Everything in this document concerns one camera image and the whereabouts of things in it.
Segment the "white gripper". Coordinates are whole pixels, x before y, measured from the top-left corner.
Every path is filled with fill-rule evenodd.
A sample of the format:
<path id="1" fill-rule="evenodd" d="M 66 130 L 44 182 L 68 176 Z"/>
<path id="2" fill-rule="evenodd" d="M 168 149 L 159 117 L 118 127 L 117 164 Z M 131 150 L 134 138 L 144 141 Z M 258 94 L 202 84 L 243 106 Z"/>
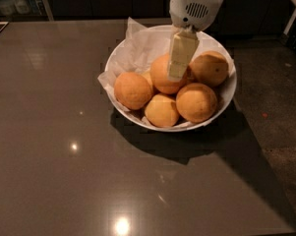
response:
<path id="1" fill-rule="evenodd" d="M 167 67 L 170 81 L 182 80 L 199 46 L 196 31 L 205 30 L 212 24 L 222 3 L 223 0 L 170 0 L 172 24 L 181 28 L 171 36 Z"/>

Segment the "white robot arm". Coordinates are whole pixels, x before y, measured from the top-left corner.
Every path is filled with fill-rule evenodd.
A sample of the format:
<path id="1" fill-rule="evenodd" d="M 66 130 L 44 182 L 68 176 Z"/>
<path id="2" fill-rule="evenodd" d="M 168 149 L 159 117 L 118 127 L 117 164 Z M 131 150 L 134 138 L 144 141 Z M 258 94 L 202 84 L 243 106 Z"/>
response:
<path id="1" fill-rule="evenodd" d="M 173 26 L 169 47 L 167 77 L 180 81 L 200 41 L 197 33 L 214 21 L 223 0 L 170 0 L 169 14 Z"/>

